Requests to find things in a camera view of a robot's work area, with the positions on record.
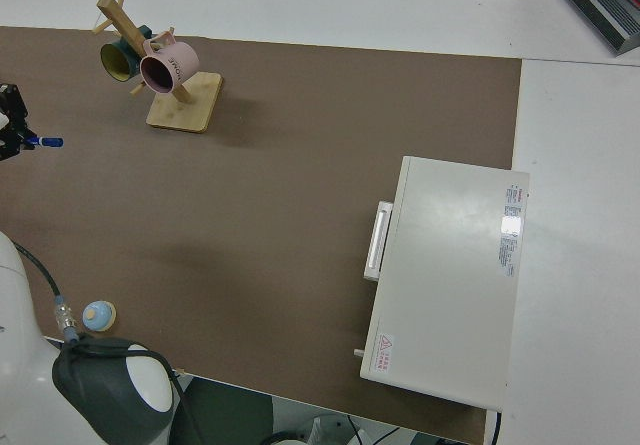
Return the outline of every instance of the mug handle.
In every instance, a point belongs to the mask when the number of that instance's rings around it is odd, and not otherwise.
[[[176,37],[173,36],[173,33],[171,33],[169,30],[167,30],[166,32],[162,32],[159,35],[156,35],[155,37],[148,38],[147,40],[142,42],[142,48],[144,49],[145,54],[154,55],[156,52],[151,47],[151,42],[155,42],[156,40],[164,38],[165,36],[167,37],[166,41],[169,42],[169,43],[167,43],[167,45],[173,45],[174,43],[176,43]]]

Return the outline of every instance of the sticker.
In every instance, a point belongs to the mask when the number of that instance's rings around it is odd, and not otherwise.
[[[522,235],[521,214],[525,198],[526,192],[519,185],[511,185],[505,192],[498,260],[500,269],[507,277],[515,275],[518,265],[518,241]]]
[[[378,333],[374,354],[374,370],[378,373],[389,373],[391,353],[393,352],[393,335]]]

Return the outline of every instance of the mug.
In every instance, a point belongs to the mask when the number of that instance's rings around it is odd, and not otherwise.
[[[153,42],[164,46],[154,50]],[[140,73],[149,88],[158,93],[172,92],[195,75],[200,66],[195,50],[184,42],[176,42],[169,31],[145,40],[142,46],[147,55],[140,62]]]
[[[144,38],[151,38],[151,30],[146,25],[138,27]],[[140,57],[124,38],[106,43],[100,49],[102,66],[109,75],[119,82],[126,82],[140,73]]]

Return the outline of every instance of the white box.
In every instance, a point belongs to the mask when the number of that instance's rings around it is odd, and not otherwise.
[[[403,159],[361,377],[502,411],[528,187]]]

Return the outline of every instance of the wooden base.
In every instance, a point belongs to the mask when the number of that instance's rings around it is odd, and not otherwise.
[[[182,103],[170,94],[156,94],[147,123],[156,128],[203,133],[209,126],[213,106],[222,86],[219,73],[198,72],[184,82],[191,103]]]

